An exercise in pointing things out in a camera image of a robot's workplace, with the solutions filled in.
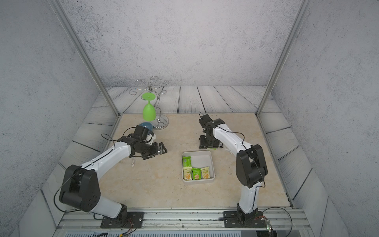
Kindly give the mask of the white plastic storage box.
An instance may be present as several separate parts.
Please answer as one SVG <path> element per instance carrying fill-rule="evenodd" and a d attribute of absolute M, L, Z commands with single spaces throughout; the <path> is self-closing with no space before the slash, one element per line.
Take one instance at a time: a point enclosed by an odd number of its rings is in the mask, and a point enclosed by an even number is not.
<path fill-rule="evenodd" d="M 203 183 L 212 183 L 214 181 L 215 174 L 214 174 L 212 155 L 210 151 L 184 152 L 182 153 L 182 157 L 191 157 L 192 168 L 203 168 L 203 167 L 208 166 L 210 169 L 210 177 L 211 177 L 210 179 L 201 179 L 201 180 L 192 179 L 192 180 L 186 181 L 183 178 L 183 170 L 182 170 L 182 180 L 185 184 L 203 184 Z"/>

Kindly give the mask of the beige cookie packet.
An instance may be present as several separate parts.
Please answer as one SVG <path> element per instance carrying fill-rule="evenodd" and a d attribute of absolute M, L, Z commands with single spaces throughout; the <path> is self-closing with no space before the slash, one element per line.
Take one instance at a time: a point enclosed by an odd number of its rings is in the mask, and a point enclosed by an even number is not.
<path fill-rule="evenodd" d="M 210 179 L 210 169 L 209 167 L 203 167 L 200 169 L 201 171 L 201 179 Z"/>

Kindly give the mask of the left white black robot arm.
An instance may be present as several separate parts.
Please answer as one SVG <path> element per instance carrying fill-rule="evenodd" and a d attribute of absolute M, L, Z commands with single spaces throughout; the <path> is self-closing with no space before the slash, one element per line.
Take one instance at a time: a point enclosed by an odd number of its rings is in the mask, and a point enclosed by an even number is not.
<path fill-rule="evenodd" d="M 113 140 L 104 153 L 79 166 L 69 166 L 63 183 L 55 194 L 62 204 L 102 215 L 106 218 L 125 218 L 127 207 L 101 195 L 99 181 L 115 165 L 125 158 L 140 157 L 143 160 L 167 153 L 162 142 L 155 142 L 156 135 L 148 128 L 137 125 L 134 132 Z"/>

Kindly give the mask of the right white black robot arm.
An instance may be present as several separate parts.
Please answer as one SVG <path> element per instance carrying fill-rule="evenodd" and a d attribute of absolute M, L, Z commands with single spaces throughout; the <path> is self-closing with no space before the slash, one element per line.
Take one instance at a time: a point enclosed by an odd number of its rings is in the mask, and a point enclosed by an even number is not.
<path fill-rule="evenodd" d="M 259 190 L 266 187 L 268 168 L 263 149 L 245 141 L 241 132 L 231 131 L 222 119 L 211 119 L 199 112 L 199 123 L 203 135 L 199 138 L 200 149 L 225 147 L 236 158 L 236 176 L 242 184 L 237 217 L 243 225 L 252 223 L 262 215 L 258 210 Z"/>

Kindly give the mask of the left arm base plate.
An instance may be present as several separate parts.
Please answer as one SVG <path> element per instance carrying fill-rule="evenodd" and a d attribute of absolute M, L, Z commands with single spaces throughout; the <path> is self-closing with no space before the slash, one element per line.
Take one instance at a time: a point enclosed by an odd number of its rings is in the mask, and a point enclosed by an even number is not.
<path fill-rule="evenodd" d="M 142 228 L 145 212 L 122 212 L 116 218 L 104 217 L 101 229 L 140 229 Z"/>

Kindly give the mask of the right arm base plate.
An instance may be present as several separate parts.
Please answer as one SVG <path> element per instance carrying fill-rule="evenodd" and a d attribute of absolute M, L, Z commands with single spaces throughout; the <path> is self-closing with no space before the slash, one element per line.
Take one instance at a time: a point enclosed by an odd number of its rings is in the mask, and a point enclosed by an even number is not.
<path fill-rule="evenodd" d="M 224 222 L 226 228 L 265 228 L 266 220 L 263 213 L 255 210 L 249 214 L 240 211 L 224 211 L 219 221 Z"/>

